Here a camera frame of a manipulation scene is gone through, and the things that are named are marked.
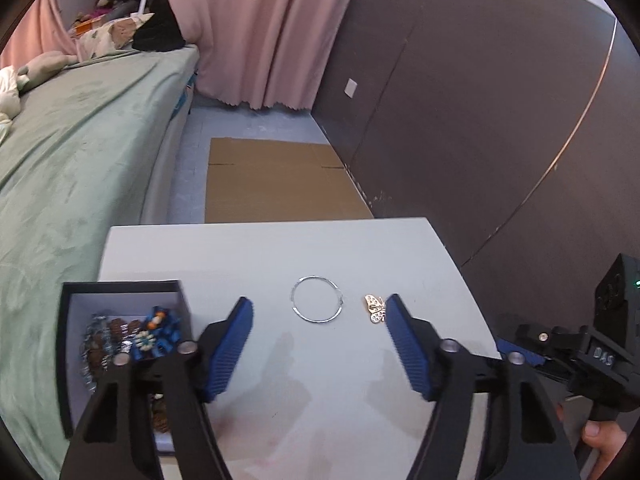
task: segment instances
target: green bed sheet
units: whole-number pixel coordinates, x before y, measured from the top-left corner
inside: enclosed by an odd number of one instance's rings
[[[54,366],[60,285],[95,280],[109,228],[140,222],[197,59],[187,47],[63,72],[23,97],[0,146],[0,416],[45,480],[68,446]]]

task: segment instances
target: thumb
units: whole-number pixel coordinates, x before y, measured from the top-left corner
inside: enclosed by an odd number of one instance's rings
[[[616,422],[594,422],[588,420],[585,427],[582,428],[582,440],[585,444],[600,452],[600,456],[588,479],[596,480],[624,446],[626,433],[620,429]]]

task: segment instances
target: cardboard sheet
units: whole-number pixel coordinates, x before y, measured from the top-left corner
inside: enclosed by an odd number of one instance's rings
[[[211,139],[205,222],[367,218],[371,212],[331,146]]]

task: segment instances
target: jewelry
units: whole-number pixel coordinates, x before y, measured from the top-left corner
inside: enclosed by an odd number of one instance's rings
[[[367,310],[371,314],[372,323],[384,323],[386,317],[385,301],[380,297],[375,297],[372,294],[367,294],[364,297],[364,301],[367,302]]]
[[[114,345],[107,317],[97,314],[86,328],[80,347],[80,374],[91,393],[94,393],[95,383],[106,370],[113,355]]]
[[[156,394],[151,400],[151,415],[154,430],[158,433],[169,432],[169,421],[166,418],[166,403],[164,402],[164,396]]]
[[[142,322],[139,319],[134,319],[127,325],[127,331],[129,331],[129,335],[136,335],[140,327],[142,326]]]
[[[309,319],[308,317],[305,317],[302,314],[300,314],[300,311],[296,307],[296,301],[295,301],[294,296],[295,296],[295,293],[296,293],[296,289],[298,288],[298,285],[300,283],[302,283],[302,282],[306,282],[306,280],[320,280],[321,282],[328,283],[329,285],[331,285],[334,288],[335,293],[338,296],[338,310],[336,310],[335,314],[333,314],[330,318],[321,319],[321,320]],[[308,321],[309,323],[329,323],[330,321],[332,321],[336,317],[338,317],[339,314],[342,312],[342,305],[344,304],[344,301],[342,299],[342,292],[340,291],[338,286],[334,282],[332,282],[331,280],[328,280],[327,278],[323,278],[322,276],[305,276],[304,278],[300,278],[299,280],[297,280],[296,284],[291,289],[291,303],[293,303],[293,312],[298,314],[305,321]]]
[[[130,338],[125,339],[120,345],[120,353],[128,354],[131,352],[131,347],[133,346],[133,341]]]
[[[156,338],[146,330],[141,330],[136,334],[136,346],[143,352],[149,352],[156,346]]]

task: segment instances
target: silver bracelet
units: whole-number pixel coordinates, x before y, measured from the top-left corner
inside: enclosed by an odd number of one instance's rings
[[[336,310],[335,314],[333,314],[330,318],[321,319],[321,320],[309,319],[308,317],[305,317],[302,314],[300,314],[300,311],[296,307],[296,301],[295,301],[294,295],[296,293],[296,289],[298,288],[298,285],[300,283],[302,283],[302,282],[306,282],[306,280],[320,280],[321,282],[328,283],[329,285],[331,285],[334,288],[335,293],[338,296],[338,310]],[[340,291],[340,289],[338,288],[338,286],[334,282],[332,282],[331,280],[328,280],[327,278],[323,278],[322,276],[305,276],[304,278],[300,278],[299,280],[297,280],[296,284],[291,289],[291,303],[293,303],[293,312],[298,314],[305,321],[308,321],[309,323],[329,323],[330,321],[332,321],[336,317],[338,317],[339,314],[342,312],[342,305],[343,305],[344,302],[342,300],[342,292]]]

